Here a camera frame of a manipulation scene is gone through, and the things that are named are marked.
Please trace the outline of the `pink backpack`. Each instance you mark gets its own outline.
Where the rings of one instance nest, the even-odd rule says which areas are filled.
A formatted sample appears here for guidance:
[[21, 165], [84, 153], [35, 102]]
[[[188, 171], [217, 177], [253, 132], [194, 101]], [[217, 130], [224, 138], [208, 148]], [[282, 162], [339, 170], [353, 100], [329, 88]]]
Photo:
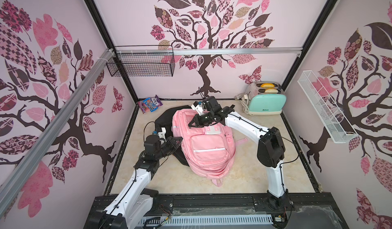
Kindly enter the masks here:
[[188, 124], [196, 114], [192, 109], [176, 111], [172, 120], [173, 136], [183, 138], [181, 149], [191, 170], [220, 187], [234, 164], [236, 146], [247, 143], [248, 139], [235, 141], [232, 129], [220, 123], [190, 128]]

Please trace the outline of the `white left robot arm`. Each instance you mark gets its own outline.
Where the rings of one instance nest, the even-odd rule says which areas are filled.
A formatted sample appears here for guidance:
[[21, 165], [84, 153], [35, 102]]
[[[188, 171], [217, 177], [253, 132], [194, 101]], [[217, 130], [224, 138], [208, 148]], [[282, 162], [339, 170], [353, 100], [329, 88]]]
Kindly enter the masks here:
[[183, 141], [182, 137], [162, 134], [149, 135], [144, 141], [144, 151], [134, 165], [133, 174], [122, 191], [103, 211], [94, 212], [87, 219], [87, 229], [133, 229], [148, 213], [157, 191], [144, 191], [160, 167], [162, 158], [172, 155]]

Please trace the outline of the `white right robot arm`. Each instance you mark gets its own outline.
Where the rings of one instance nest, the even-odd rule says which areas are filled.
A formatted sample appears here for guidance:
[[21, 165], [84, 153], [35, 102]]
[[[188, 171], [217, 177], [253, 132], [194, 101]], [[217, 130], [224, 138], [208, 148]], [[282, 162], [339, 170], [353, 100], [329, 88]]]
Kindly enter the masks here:
[[200, 102], [195, 102], [191, 108], [197, 113], [188, 124], [190, 128], [208, 127], [220, 123], [254, 141], [257, 144], [257, 159], [266, 167], [268, 193], [275, 198], [284, 196], [286, 193], [283, 175], [283, 166], [286, 164], [285, 146], [279, 129], [267, 128], [250, 121], [234, 111], [234, 106], [221, 108], [218, 105], [216, 109], [205, 110]]

